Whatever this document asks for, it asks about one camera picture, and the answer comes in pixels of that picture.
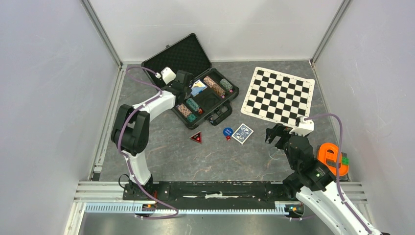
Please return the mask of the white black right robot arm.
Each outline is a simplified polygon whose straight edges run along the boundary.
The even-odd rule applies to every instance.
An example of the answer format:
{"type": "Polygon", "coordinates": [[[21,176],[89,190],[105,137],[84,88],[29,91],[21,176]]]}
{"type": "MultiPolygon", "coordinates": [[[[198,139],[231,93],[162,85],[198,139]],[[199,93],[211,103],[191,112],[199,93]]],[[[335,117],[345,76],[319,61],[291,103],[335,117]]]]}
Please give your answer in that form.
{"type": "Polygon", "coordinates": [[[283,195],[304,203],[336,235],[380,235],[352,204],[336,176],[314,156],[308,135],[314,130],[311,120],[294,127],[276,124],[266,129],[266,142],[279,138],[275,147],[282,150],[294,171],[283,180],[283,195]]]}

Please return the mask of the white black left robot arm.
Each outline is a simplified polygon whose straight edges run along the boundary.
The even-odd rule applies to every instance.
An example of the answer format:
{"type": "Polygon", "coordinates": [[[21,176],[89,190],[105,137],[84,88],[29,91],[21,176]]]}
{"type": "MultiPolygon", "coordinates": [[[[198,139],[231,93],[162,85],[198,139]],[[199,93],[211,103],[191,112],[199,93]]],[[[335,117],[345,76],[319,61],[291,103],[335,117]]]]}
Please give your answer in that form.
{"type": "Polygon", "coordinates": [[[145,149],[149,142],[151,121],[163,112],[174,108],[190,95],[194,75],[179,70],[168,85],[156,88],[157,93],[135,105],[121,105],[111,132],[111,141],[123,155],[129,171],[129,179],[136,184],[135,193],[141,199],[149,199],[154,193],[152,175],[148,169],[145,149]]]}

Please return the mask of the clear round disc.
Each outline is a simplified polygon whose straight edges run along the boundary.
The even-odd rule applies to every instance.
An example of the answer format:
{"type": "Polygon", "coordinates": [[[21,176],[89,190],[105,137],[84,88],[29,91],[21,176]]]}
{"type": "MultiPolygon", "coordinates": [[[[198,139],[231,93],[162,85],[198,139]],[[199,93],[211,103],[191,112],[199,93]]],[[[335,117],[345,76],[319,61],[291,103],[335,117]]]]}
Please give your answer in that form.
{"type": "Polygon", "coordinates": [[[269,150],[269,157],[272,160],[279,160],[280,156],[281,156],[281,150],[280,149],[278,149],[276,147],[273,147],[269,150]]]}

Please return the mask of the black poker set case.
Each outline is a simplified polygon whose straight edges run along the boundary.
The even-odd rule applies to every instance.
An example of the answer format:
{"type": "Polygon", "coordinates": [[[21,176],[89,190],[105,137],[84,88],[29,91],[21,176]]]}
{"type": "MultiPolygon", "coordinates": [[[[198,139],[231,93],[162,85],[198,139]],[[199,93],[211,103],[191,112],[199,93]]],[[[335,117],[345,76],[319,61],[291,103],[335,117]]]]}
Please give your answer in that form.
{"type": "Polygon", "coordinates": [[[178,105],[171,109],[188,129],[195,129],[205,120],[208,120],[211,125],[218,125],[232,113],[231,101],[238,96],[239,88],[212,66],[196,34],[191,33],[178,42],[166,46],[165,49],[145,60],[141,65],[148,69],[146,74],[151,82],[160,88],[166,86],[166,84],[156,78],[155,75],[165,67],[170,67],[175,73],[178,70],[192,73],[194,75],[194,82],[199,79],[203,82],[203,79],[209,76],[225,90],[225,98],[221,98],[208,85],[197,96],[190,94],[188,98],[193,98],[199,104],[200,108],[204,111],[202,114],[188,107],[186,104],[188,98],[180,102],[178,105],[184,104],[197,117],[192,123],[189,123],[178,111],[176,108],[178,105]],[[229,93],[220,84],[221,79],[226,79],[233,85],[232,93],[229,93]]]}

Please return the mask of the blue patterned card deck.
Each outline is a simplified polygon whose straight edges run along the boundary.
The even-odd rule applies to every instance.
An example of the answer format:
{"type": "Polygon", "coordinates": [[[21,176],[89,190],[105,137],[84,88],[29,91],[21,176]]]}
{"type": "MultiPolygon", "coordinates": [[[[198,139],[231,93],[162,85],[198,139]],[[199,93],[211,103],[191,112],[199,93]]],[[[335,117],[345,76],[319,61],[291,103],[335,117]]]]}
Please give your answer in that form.
{"type": "Polygon", "coordinates": [[[232,134],[232,138],[243,145],[246,140],[254,133],[254,130],[245,124],[241,124],[232,134]]]}

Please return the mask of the blue small blind button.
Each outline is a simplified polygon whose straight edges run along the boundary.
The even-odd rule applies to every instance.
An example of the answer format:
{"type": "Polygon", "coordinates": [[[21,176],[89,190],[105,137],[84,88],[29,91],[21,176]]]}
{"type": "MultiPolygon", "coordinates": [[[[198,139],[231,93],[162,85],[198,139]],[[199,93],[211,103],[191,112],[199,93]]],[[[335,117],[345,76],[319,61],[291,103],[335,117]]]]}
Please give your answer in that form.
{"type": "Polygon", "coordinates": [[[227,137],[227,136],[231,137],[233,135],[233,130],[230,127],[226,127],[223,130],[223,135],[225,137],[227,137]]]}

